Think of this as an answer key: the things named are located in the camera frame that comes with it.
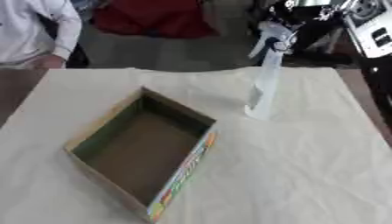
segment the red fabric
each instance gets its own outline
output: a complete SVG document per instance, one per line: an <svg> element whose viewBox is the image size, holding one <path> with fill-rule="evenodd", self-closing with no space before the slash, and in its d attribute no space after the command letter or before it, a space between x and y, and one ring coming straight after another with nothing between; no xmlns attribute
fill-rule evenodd
<svg viewBox="0 0 392 224"><path fill-rule="evenodd" d="M193 39L216 35L197 0L112 0L94 13L95 26L122 35Z"/></svg>

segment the white sleeve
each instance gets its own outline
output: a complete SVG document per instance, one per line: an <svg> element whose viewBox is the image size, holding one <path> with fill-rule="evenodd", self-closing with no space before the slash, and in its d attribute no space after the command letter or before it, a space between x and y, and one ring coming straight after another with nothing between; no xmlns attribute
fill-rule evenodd
<svg viewBox="0 0 392 224"><path fill-rule="evenodd" d="M69 0L29 0L31 8L59 24L53 54L68 60L81 35L81 18Z"/></svg>

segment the floor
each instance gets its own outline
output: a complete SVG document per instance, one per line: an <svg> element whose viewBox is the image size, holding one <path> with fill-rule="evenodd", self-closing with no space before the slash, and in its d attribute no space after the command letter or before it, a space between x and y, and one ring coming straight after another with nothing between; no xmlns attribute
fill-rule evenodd
<svg viewBox="0 0 392 224"><path fill-rule="evenodd" d="M137 67L198 72L246 67L254 44L247 35L249 0L214 0L204 5L206 21L220 36L200 39L126 37L101 33L85 25L81 45L94 68Z"/></svg>

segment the open box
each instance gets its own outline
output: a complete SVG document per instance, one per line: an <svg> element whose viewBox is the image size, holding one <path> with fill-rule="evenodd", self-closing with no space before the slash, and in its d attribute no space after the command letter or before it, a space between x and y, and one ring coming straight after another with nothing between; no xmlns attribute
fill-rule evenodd
<svg viewBox="0 0 392 224"><path fill-rule="evenodd" d="M142 88L70 141L66 152L127 208L155 222L213 145L214 123Z"/></svg>

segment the white paper sheet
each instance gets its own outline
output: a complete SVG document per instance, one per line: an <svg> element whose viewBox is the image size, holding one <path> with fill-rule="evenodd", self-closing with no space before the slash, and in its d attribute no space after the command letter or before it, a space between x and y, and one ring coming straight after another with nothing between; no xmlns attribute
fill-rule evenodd
<svg viewBox="0 0 392 224"><path fill-rule="evenodd" d="M337 73L285 68L261 122L243 112L257 69L50 72L0 130L0 223L142 223L61 151L142 85L220 131L159 223L392 223L392 154Z"/></svg>

